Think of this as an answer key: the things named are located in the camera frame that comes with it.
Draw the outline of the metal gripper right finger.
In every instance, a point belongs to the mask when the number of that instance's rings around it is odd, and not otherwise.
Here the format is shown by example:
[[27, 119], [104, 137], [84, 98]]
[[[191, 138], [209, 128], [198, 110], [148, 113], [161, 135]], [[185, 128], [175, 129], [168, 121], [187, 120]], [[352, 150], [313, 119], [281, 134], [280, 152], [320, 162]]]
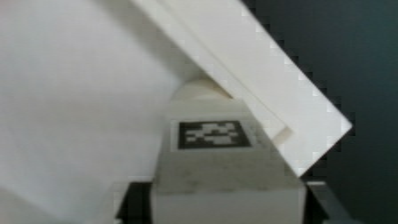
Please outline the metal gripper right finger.
[[308, 181], [306, 185], [328, 214], [328, 219], [322, 224], [365, 224], [365, 222], [352, 217], [328, 182]]

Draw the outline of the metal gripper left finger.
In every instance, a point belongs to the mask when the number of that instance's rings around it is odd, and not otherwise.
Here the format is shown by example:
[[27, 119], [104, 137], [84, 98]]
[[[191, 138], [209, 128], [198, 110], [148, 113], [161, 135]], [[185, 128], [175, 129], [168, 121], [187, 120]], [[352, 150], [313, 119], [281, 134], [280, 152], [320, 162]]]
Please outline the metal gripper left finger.
[[150, 182], [132, 182], [114, 215], [116, 224], [153, 224]]

